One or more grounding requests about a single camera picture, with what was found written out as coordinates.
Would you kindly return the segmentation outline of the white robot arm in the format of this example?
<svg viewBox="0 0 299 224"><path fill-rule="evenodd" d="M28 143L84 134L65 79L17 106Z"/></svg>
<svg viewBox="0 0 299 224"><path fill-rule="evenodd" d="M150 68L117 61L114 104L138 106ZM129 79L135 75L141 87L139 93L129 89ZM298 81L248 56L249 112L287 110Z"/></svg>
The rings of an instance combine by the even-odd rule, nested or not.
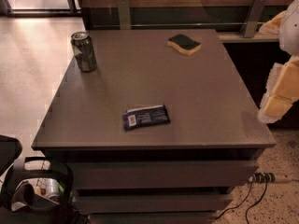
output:
<svg viewBox="0 0 299 224"><path fill-rule="evenodd" d="M274 63L260 102L259 121L275 123L299 100L299 0L294 0L286 11L264 23L259 32L278 35L280 49L291 55L284 64Z"/></svg>

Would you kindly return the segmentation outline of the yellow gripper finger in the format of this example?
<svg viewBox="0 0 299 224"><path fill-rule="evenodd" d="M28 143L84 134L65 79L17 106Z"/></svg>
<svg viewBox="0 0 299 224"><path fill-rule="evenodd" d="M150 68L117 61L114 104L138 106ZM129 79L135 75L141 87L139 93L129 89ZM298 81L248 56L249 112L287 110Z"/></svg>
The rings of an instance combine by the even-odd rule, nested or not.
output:
<svg viewBox="0 0 299 224"><path fill-rule="evenodd" d="M286 11L278 13L273 19L265 22L260 28L259 32L263 35L278 35L281 21Z"/></svg>
<svg viewBox="0 0 299 224"><path fill-rule="evenodd" d="M262 123L274 123L299 100L299 57L291 56L284 64L274 63L265 87L257 117Z"/></svg>

